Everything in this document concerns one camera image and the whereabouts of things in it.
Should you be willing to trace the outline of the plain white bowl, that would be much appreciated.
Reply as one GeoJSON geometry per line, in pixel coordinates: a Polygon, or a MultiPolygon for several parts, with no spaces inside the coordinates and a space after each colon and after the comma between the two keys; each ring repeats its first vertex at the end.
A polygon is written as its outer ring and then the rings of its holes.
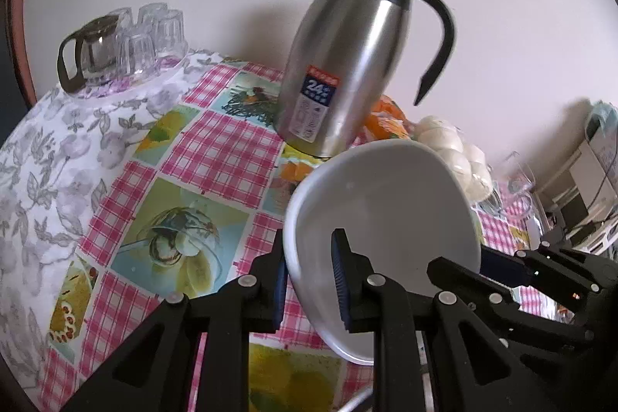
{"type": "Polygon", "coordinates": [[[340,317],[331,261],[337,228],[377,273],[409,292],[437,293],[426,273],[437,257],[480,270],[481,245],[467,198],[431,149],[410,140],[374,141],[316,167],[287,205],[285,260],[313,328],[330,349],[357,365],[372,365],[373,338],[350,334],[340,317]]]}

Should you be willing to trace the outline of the stainless steel basin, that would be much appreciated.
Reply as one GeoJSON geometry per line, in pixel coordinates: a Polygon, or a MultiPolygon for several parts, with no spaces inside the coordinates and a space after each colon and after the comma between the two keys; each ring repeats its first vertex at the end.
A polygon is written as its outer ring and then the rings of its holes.
{"type": "Polygon", "coordinates": [[[334,408],[335,412],[372,412],[373,411],[373,387],[366,386],[356,392],[346,403],[334,408]]]}

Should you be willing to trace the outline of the clear glass mug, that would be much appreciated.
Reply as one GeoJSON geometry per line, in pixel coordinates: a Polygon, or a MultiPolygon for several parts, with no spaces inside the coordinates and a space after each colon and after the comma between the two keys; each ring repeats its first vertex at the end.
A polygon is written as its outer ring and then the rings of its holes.
{"type": "Polygon", "coordinates": [[[532,194],[535,177],[518,152],[512,152],[491,170],[493,191],[482,204],[493,217],[521,227],[534,248],[540,242],[542,225],[532,194]]]}

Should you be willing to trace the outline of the bag of white buns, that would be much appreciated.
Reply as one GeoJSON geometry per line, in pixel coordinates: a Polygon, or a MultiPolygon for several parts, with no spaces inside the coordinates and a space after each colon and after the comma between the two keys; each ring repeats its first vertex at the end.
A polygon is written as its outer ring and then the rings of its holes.
{"type": "Polygon", "coordinates": [[[493,183],[485,153],[465,141],[453,123],[425,116],[415,125],[414,138],[446,163],[471,204],[481,203],[491,195],[493,183]]]}

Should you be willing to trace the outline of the pink checkered plastic tablecloth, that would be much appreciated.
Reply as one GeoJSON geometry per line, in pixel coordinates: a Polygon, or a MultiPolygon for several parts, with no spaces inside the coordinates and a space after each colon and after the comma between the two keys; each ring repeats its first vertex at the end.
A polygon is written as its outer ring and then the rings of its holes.
{"type": "MultiPolygon", "coordinates": [[[[224,61],[172,100],[113,181],[80,177],[59,195],[88,200],[50,318],[40,404],[59,411],[166,294],[193,299],[248,273],[270,251],[293,190],[320,163],[272,130],[281,71],[224,61]]],[[[288,285],[281,328],[251,336],[249,411],[330,411],[372,369],[328,349],[288,285]]]]}

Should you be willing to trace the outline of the grey floral fleece tablecloth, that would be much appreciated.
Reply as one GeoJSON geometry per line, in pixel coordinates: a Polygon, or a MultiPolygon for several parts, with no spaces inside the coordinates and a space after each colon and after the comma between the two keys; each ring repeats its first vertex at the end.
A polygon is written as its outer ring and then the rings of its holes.
{"type": "Polygon", "coordinates": [[[46,331],[76,247],[144,140],[172,137],[180,100],[226,62],[192,50],[179,67],[104,97],[47,92],[1,146],[1,356],[36,399],[46,331]]]}

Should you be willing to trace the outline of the orange snack packet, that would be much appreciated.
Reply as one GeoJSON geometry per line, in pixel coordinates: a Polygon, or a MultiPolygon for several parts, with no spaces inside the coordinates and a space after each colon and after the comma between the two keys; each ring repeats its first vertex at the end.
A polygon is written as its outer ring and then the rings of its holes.
{"type": "Polygon", "coordinates": [[[362,134],[368,141],[387,139],[411,139],[409,122],[396,102],[387,95],[381,95],[365,118],[362,134]]]}

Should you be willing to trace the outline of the stainless steel thermos jug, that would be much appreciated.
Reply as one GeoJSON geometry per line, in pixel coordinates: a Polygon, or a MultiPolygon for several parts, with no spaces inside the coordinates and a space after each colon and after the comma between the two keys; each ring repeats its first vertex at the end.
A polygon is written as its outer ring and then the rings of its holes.
{"type": "MultiPolygon", "coordinates": [[[[331,158],[349,148],[384,93],[406,44],[413,0],[314,0],[293,39],[275,130],[292,148],[331,158]]],[[[456,41],[442,0],[421,0],[442,22],[442,42],[420,78],[422,102],[456,41]]]]}

